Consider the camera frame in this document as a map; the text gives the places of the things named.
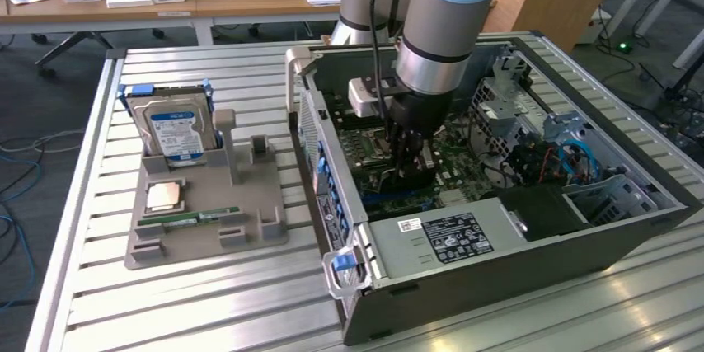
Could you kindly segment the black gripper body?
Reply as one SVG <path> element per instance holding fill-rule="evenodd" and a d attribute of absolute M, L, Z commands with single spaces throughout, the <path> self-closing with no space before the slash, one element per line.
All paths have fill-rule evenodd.
<path fill-rule="evenodd" d="M 426 95 L 416 91 L 394 96 L 390 108 L 391 140 L 400 141 L 404 135 L 431 139 L 446 121 L 452 96 L 451 92 Z"/>

